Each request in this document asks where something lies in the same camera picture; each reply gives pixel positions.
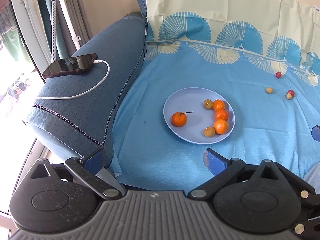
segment gray ribbed surface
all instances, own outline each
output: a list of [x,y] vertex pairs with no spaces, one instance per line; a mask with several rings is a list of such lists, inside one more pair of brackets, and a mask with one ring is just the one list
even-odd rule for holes
[[121,200],[106,201],[79,228],[54,235],[18,231],[14,240],[299,240],[289,231],[254,236],[225,226],[205,202],[189,200],[181,191],[129,191]]

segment light purple plate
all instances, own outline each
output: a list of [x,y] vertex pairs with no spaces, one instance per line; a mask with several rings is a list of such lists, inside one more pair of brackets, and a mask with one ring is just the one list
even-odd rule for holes
[[[228,131],[225,134],[215,134],[213,137],[205,137],[203,130],[213,126],[214,111],[207,110],[203,106],[206,99],[214,101],[221,99],[229,112]],[[175,127],[171,123],[171,117],[176,112],[192,112],[187,114],[187,123],[182,127]],[[174,92],[168,97],[163,107],[163,116],[169,128],[181,139],[195,144],[213,144],[227,138],[235,126],[235,113],[231,105],[219,94],[205,88],[184,88]]]

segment small yellow fruit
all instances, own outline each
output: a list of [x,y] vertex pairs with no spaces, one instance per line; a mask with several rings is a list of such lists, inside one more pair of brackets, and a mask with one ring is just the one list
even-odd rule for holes
[[206,137],[212,137],[216,133],[215,129],[212,126],[207,127],[203,130],[203,134]]
[[266,92],[267,92],[268,94],[272,94],[273,89],[272,89],[272,88],[270,88],[270,87],[267,87],[267,88],[266,88]]
[[292,95],[290,93],[288,93],[286,96],[285,96],[288,100],[290,100],[292,98]]
[[212,101],[210,99],[206,99],[204,102],[203,102],[203,106],[205,109],[212,109]]

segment sofa armrest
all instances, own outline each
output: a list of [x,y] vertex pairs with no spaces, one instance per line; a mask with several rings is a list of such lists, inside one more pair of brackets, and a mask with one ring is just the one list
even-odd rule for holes
[[[140,73],[144,59],[146,22],[128,15],[84,44],[73,56],[96,53],[110,64],[108,78],[90,93],[69,100],[37,99],[26,124],[38,139],[63,160],[105,149],[102,166],[113,157],[112,126],[118,107]],[[68,97],[85,92],[106,74],[103,63],[81,75],[50,78],[40,97]]]

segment white pole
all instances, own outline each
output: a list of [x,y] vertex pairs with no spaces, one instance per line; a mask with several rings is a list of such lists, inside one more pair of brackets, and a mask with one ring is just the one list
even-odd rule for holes
[[60,2],[60,5],[61,5],[61,8],[62,8],[63,15],[64,15],[64,17],[66,19],[66,22],[67,22],[67,25],[68,25],[68,28],[69,28],[73,43],[75,44],[76,49],[79,50],[80,47],[81,47],[80,44],[79,44],[79,40],[81,38],[80,38],[80,36],[76,35],[75,30],[74,30],[74,28],[72,26],[70,15],[69,15],[69,12],[68,12],[68,9],[67,9],[67,6],[66,6],[66,0],[59,0],[59,2]]

